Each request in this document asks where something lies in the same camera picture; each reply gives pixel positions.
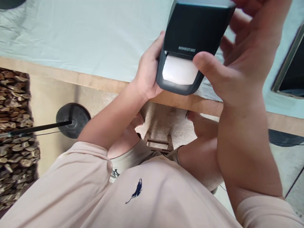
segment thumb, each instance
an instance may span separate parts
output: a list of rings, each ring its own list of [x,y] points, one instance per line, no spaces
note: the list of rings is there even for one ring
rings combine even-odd
[[[227,68],[209,52],[197,53],[193,63],[211,83],[219,81],[227,73]]]
[[[147,53],[149,56],[153,56],[155,59],[158,58],[162,50],[162,44],[164,43],[165,31],[161,31],[159,37],[151,44],[148,48]]]

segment printer lid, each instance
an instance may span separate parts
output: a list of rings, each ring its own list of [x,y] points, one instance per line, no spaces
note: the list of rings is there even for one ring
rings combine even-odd
[[[201,51],[215,54],[234,9],[230,0],[175,0],[163,49],[191,60]]]

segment paper roll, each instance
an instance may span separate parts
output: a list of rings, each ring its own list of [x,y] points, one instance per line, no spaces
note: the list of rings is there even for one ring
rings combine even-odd
[[[198,69],[191,60],[168,55],[162,70],[164,80],[178,85],[192,85]]]

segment metal pole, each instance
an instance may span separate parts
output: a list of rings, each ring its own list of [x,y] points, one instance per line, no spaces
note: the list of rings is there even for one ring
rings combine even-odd
[[[66,125],[69,125],[69,124],[72,124],[71,120],[65,121],[65,122],[60,122],[60,123],[52,123],[52,124],[48,124],[48,125],[42,125],[42,126],[38,126],[38,127],[24,128],[24,129],[20,129],[20,130],[15,130],[15,131],[2,133],[2,134],[0,134],[0,138],[14,137],[14,136],[17,136],[19,134],[24,134],[24,133],[28,134],[28,133],[32,133],[32,132],[36,132],[36,131],[41,131],[41,130],[56,128],[56,127],[66,126]]]

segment black label printer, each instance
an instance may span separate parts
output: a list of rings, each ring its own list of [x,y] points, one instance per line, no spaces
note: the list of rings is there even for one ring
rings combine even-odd
[[[174,0],[156,75],[160,88],[197,91],[204,75],[192,59],[201,51],[215,55],[234,10],[230,0]]]

